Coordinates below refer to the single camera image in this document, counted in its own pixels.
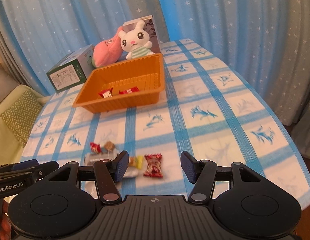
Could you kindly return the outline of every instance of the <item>checkered tablecloth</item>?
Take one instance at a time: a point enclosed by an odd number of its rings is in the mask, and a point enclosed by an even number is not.
[[[242,162],[300,202],[310,204],[310,175],[286,130],[257,92],[210,52],[185,39],[162,44],[166,90],[157,104],[92,114],[72,108],[80,86],[52,96],[21,161],[83,164],[91,141],[114,142],[131,156],[161,153],[163,179],[124,179],[122,194],[190,193],[180,167],[184,150],[219,166]],[[228,187],[216,183],[214,196]]]

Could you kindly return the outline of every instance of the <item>hand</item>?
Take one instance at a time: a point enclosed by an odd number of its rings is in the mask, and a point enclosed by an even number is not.
[[[2,203],[2,219],[0,220],[2,229],[0,231],[0,240],[10,240],[11,224],[5,213],[8,212],[8,203],[4,200]]]

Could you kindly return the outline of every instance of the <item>zigzag pattern pillow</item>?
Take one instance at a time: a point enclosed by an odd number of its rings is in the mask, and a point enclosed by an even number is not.
[[[27,90],[0,117],[20,141],[22,147],[25,147],[41,110],[42,106],[34,93]]]

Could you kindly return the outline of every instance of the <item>product box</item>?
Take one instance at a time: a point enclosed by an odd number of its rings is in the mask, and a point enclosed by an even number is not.
[[[95,69],[92,65],[93,51],[92,44],[74,51],[46,73],[57,93],[86,82]]]
[[[155,24],[155,19],[153,15],[145,16],[142,18],[134,19],[128,22],[124,22],[123,30],[128,33],[132,31],[136,27],[136,23],[140,20],[145,22],[144,31],[146,31],[150,35],[150,41],[153,43],[151,47],[151,51],[154,53],[160,53],[160,40],[157,36],[157,28]]]

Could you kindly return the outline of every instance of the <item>green striped shirt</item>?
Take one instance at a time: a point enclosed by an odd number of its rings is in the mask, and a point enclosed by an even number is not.
[[[141,47],[139,47],[137,49],[133,49],[132,50],[132,58],[146,56],[149,52],[151,52],[150,49],[147,49],[144,46],[141,46]]]

